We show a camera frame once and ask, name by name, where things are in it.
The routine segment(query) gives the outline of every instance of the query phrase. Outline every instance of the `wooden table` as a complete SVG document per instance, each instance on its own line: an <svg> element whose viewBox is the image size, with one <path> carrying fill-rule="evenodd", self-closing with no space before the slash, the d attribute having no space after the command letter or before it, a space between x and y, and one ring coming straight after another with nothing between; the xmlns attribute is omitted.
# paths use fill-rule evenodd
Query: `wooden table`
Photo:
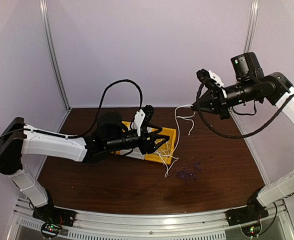
<svg viewBox="0 0 294 240"><path fill-rule="evenodd" d="M118 111L124 121L131 121L136 108L104 108ZM92 123L96 109L73 109L61 132L79 134ZM191 115L187 109L179 115ZM205 114L220 131L240 134L232 119L221 121ZM179 120L181 137L175 151L179 160L170 177L164 178L160 163L129 157L111 156L96 164L48 157L39 182L47 188L57 206L76 210L113 214L173 214L232 208L246 204L247 199L264 183L243 139L224 139L209 131L199 116L191 122ZM174 108L156 108L152 123L177 128ZM195 162L202 164L195 184L176 178L176 172Z"/></svg>

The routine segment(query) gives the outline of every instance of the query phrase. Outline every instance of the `yellow tray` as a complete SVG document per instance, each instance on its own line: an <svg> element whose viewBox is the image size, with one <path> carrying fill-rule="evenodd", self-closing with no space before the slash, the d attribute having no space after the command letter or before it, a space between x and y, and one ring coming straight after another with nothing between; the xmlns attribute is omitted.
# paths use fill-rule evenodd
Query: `yellow tray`
<svg viewBox="0 0 294 240"><path fill-rule="evenodd" d="M130 122L123 121L123 123L129 128ZM154 130L155 130L154 128L150 128L150 127L148 128L148 132L151 132ZM169 154L173 155L172 151L174 149L174 143L176 141L177 131L172 128L163 127L162 131L159 134L167 135L170 137L170 139L165 144L163 144L161 147L158 148L158 152L162 153L164 155L169 155ZM130 150L116 151L116 154L123 155L129 151ZM163 161L161 160L161 158L158 154L153 153L153 154L143 155L143 154L141 154L139 148L137 148L137 147L133 150L133 152L131 154L127 155L127 157L131 157L131 158L135 158L135 159L142 159L142 160L147 160L147 161L152 161L152 162L157 162L157 163L163 163ZM166 164L168 164L168 165L171 164L172 158L170 156L162 157L162 158Z"/></svg>

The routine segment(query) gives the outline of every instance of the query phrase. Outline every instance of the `white wall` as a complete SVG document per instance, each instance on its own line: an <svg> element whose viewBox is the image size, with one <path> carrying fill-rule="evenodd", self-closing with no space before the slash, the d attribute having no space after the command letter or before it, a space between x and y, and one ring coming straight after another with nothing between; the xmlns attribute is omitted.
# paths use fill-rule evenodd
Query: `white wall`
<svg viewBox="0 0 294 240"><path fill-rule="evenodd" d="M38 0L0 1L0 134L16 116L56 130L64 116L44 37ZM40 156L26 160L35 173ZM18 191L0 174L0 239Z"/></svg>
<svg viewBox="0 0 294 240"><path fill-rule="evenodd" d="M259 6L252 51L257 54L266 75L282 72L294 84L294 1L260 1ZM242 117L242 124L250 132L264 124L275 111L267 101L258 104L258 114ZM271 182L294 168L294 126L284 114L252 137L252 141ZM294 196L286 202L294 222Z"/></svg>
<svg viewBox="0 0 294 240"><path fill-rule="evenodd" d="M242 53L251 0L48 1L53 41L72 107L98 106L104 88L132 79L144 103L193 103L196 71L214 68L234 81L230 62ZM137 106L126 83L108 92L104 106Z"/></svg>

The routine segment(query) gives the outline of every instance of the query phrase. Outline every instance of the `purple thread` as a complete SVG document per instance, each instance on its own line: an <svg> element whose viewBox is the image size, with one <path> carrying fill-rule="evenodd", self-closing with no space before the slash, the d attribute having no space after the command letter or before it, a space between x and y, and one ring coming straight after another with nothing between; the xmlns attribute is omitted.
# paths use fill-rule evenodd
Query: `purple thread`
<svg viewBox="0 0 294 240"><path fill-rule="evenodd" d="M202 167L202 165L199 166L198 163L201 164L200 162L196 162L193 168L185 167L183 168L183 170L177 171L177 178L182 179L186 184L189 184L189 185L195 184L198 177L194 169L201 172L201 167Z"/></svg>

